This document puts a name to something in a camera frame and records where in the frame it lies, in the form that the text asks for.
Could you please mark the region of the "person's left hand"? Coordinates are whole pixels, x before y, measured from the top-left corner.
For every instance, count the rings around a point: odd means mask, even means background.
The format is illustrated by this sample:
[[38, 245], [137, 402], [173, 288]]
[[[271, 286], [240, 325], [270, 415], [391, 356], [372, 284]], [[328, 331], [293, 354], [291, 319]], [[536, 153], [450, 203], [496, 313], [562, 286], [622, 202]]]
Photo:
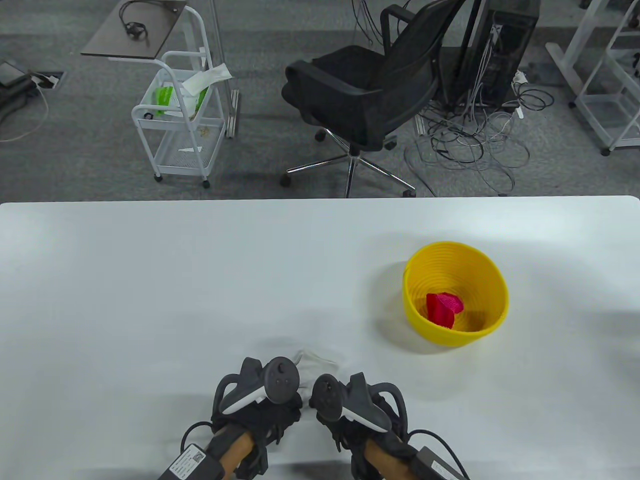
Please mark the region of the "person's left hand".
[[244, 432], [249, 432], [259, 447], [266, 447], [272, 442], [278, 444], [285, 430], [300, 420], [302, 407], [303, 400], [299, 393], [281, 404], [268, 399], [259, 403], [251, 402], [233, 413], [213, 414], [211, 430], [216, 433], [228, 425], [238, 426]]

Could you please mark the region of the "person's right hand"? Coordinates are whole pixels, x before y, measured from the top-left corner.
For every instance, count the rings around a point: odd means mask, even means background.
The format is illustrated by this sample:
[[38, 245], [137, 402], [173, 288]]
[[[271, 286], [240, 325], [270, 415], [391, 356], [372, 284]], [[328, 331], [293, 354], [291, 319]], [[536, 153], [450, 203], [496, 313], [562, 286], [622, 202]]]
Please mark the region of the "person's right hand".
[[332, 422], [317, 413], [316, 418], [318, 422], [329, 429], [338, 450], [345, 448], [350, 451], [352, 474], [357, 479], [378, 475], [378, 470], [365, 458], [367, 441], [373, 441], [382, 449], [382, 452], [404, 462], [411, 462], [418, 455], [416, 448], [402, 441], [391, 430], [377, 432], [345, 417]]

